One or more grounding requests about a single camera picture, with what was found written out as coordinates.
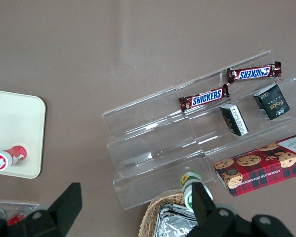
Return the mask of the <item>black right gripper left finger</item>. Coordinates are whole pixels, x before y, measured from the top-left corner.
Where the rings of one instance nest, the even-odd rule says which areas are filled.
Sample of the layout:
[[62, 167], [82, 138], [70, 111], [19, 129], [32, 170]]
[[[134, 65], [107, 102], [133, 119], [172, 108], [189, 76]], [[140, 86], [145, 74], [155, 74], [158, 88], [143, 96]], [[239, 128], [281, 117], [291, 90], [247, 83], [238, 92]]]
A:
[[81, 209], [81, 184], [71, 183], [48, 209], [56, 229], [62, 237], [65, 237], [69, 232]]

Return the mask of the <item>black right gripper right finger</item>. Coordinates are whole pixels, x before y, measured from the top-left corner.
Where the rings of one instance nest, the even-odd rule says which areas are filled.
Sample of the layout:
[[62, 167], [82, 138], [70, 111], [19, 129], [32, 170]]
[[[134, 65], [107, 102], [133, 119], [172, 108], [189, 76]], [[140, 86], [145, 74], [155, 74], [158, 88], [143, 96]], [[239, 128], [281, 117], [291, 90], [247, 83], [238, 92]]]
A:
[[192, 209], [198, 226], [202, 226], [208, 216], [216, 209], [202, 183], [192, 183]]

